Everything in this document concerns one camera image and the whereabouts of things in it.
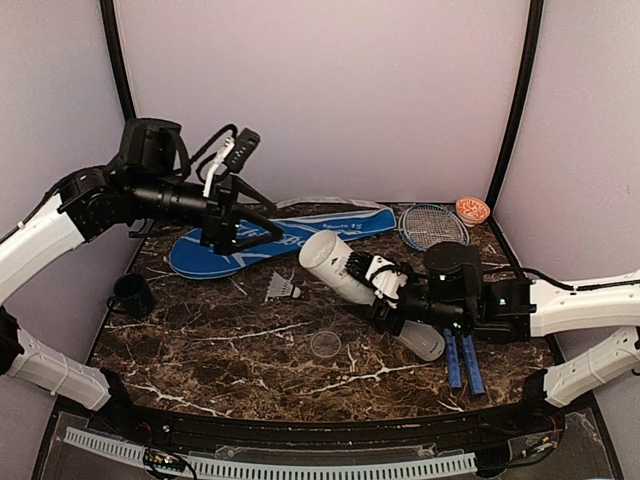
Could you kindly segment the clear tube lid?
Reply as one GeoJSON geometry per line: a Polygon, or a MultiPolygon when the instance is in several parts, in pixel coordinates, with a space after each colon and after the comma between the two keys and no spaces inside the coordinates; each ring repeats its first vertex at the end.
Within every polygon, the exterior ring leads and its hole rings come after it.
{"type": "Polygon", "coordinates": [[[311,352],[318,358],[328,359],[336,356],[342,347],[340,337],[332,331],[319,331],[310,341],[311,352]]]}

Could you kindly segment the white shuttlecock tube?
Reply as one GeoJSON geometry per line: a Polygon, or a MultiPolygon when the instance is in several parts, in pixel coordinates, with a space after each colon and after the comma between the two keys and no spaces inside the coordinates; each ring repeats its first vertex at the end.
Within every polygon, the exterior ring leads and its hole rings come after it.
{"type": "MultiPolygon", "coordinates": [[[[306,241],[298,259],[303,268],[340,297],[351,304],[369,307],[376,298],[374,291],[346,271],[346,262],[352,252],[351,247],[335,232],[322,230],[306,241]]],[[[402,327],[396,340],[427,362],[437,360],[446,347],[444,338],[435,328],[413,322],[402,327]]]]}

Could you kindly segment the white feather shuttlecock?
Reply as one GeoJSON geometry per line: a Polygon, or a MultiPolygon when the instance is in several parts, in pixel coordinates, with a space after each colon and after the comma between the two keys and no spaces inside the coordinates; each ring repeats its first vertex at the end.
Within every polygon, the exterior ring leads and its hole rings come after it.
{"type": "Polygon", "coordinates": [[[272,274],[266,290],[266,301],[276,298],[298,299],[300,296],[300,288],[294,285],[290,279],[284,278],[277,272],[272,274]]]}

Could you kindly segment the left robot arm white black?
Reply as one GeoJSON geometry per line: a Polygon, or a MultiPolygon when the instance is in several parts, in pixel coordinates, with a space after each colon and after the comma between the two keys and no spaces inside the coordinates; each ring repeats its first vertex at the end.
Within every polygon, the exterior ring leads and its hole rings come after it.
{"type": "MultiPolygon", "coordinates": [[[[56,182],[37,207],[1,239],[1,298],[18,289],[59,257],[118,224],[159,220],[201,231],[200,243],[231,255],[282,238],[282,229],[242,205],[240,195],[268,212],[276,207],[239,176],[260,137],[228,129],[229,139],[211,157],[202,184],[188,178],[205,152],[187,152],[181,125],[134,118],[126,122],[118,153],[105,165],[72,172],[56,182]]],[[[1,372],[99,412],[120,436],[141,427],[140,412],[119,376],[82,365],[43,344],[1,313],[1,372]]]]}

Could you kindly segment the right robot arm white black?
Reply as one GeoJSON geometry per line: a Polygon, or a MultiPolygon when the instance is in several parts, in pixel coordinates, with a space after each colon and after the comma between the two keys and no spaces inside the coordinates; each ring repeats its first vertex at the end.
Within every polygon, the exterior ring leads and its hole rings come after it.
{"type": "Polygon", "coordinates": [[[489,281],[479,251],[442,242],[423,254],[424,272],[379,255],[350,253],[347,273],[374,296],[368,319],[394,336],[408,322],[494,343],[527,341],[558,332],[614,328],[581,355],[541,369],[525,380],[524,401],[510,413],[521,434],[534,432],[549,405],[569,405],[639,364],[639,275],[581,281],[575,285],[541,273],[489,281]]]}

